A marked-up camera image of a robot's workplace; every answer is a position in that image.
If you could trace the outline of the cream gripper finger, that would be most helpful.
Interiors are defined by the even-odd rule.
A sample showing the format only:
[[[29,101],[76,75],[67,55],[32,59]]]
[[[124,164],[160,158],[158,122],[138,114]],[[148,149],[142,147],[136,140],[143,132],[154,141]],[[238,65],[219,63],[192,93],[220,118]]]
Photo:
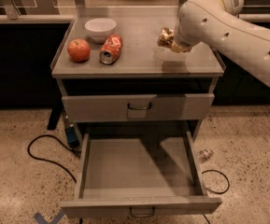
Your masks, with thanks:
[[[171,47],[171,50],[173,52],[176,52],[176,53],[180,53],[180,52],[190,52],[192,50],[192,47],[181,47],[178,43],[176,42],[173,42],[172,43],[172,47]]]

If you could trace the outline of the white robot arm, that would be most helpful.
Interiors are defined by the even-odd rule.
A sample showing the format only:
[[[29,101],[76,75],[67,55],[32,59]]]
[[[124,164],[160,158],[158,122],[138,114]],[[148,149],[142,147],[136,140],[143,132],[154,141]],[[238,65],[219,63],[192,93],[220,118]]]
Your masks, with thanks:
[[[203,42],[270,88],[270,29],[237,17],[244,0],[187,0],[178,10],[175,52]]]

